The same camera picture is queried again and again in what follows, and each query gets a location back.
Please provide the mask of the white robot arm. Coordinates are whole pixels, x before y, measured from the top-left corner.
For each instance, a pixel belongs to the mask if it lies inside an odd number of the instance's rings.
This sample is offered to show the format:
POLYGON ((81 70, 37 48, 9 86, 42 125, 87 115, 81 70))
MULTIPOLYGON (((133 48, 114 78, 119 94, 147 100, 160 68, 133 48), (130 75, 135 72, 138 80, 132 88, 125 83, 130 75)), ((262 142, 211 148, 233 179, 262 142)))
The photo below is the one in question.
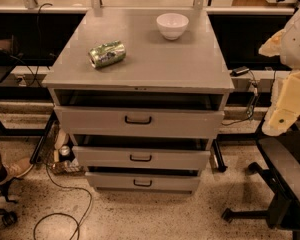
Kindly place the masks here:
POLYGON ((259 48, 263 56, 278 55, 288 66, 288 76, 274 80, 271 105, 265 115, 262 131, 268 136, 279 136, 300 116, 300 8, 285 27, 276 32, 259 48))

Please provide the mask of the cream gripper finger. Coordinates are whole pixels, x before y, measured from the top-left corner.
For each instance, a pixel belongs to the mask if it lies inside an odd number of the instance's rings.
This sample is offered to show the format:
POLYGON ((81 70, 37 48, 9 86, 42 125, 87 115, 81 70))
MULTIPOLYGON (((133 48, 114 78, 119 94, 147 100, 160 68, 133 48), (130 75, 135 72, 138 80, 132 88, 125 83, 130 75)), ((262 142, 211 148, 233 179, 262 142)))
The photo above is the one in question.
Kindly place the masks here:
POLYGON ((266 57, 280 56, 282 53, 282 38, 285 31, 283 29, 273 34, 259 48, 259 54, 266 57))
POLYGON ((262 125, 268 136, 285 133, 300 116, 300 70, 292 70, 285 78, 277 77, 272 87, 271 106, 262 125))

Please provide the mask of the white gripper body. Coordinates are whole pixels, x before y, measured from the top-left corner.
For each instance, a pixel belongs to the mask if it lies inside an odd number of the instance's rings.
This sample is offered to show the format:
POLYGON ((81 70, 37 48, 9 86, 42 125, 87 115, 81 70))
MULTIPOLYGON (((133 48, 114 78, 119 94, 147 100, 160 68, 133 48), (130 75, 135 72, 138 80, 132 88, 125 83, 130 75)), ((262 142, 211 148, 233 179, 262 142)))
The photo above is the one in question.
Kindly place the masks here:
POLYGON ((291 69, 300 70, 300 24, 292 24, 284 28, 280 60, 291 69))

